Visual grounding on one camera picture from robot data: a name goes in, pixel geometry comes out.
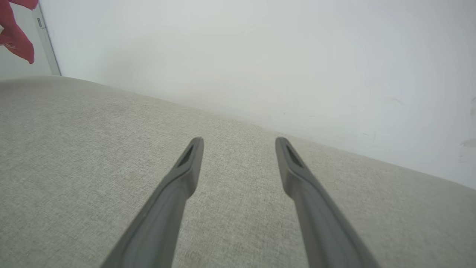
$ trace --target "red cloth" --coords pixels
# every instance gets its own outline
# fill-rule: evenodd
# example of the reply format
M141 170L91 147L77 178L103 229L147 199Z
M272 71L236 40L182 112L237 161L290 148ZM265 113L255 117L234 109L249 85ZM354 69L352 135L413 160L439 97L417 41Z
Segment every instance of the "red cloth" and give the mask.
M0 0L0 25L4 28L0 33L0 45L31 64L35 62L33 44L17 25L10 2L33 10L38 0Z

